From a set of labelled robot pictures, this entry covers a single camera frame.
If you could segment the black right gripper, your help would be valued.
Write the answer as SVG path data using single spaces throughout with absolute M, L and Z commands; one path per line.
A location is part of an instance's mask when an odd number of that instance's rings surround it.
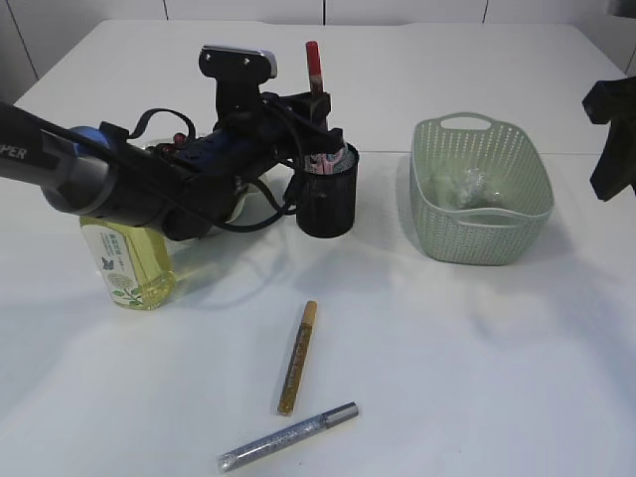
M 635 113 L 635 78 L 599 80 L 582 100 L 592 123 L 608 123 Z M 600 159 L 590 184 L 601 201 L 609 201 L 624 189 L 635 190 L 635 122 L 611 121 Z

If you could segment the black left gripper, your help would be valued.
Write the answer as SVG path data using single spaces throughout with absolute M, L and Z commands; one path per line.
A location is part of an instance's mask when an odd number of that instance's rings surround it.
M 210 174 L 264 171 L 280 160 L 297 157 L 303 158 L 306 167 L 314 167 L 321 156 L 336 154 L 344 147 L 343 129 L 327 130 L 329 93 L 280 96 L 260 92 L 260 98 L 260 116 L 217 120 L 208 136 Z

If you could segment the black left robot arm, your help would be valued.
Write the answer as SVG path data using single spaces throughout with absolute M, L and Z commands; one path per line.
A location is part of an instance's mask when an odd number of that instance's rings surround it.
M 232 231 L 230 218 L 249 187 L 268 192 L 263 175 L 283 165 L 292 172 L 273 217 L 294 216 L 316 238 L 348 232 L 355 219 L 356 172 L 312 173 L 313 154 L 344 147 L 339 128 L 321 122 L 327 94 L 281 96 L 255 86 L 217 89 L 218 121 L 206 136 L 147 148 L 134 145 L 145 131 L 104 122 L 65 129 L 10 104 L 1 107 L 1 174 L 38 186 L 56 210 L 135 228 L 173 241 Z

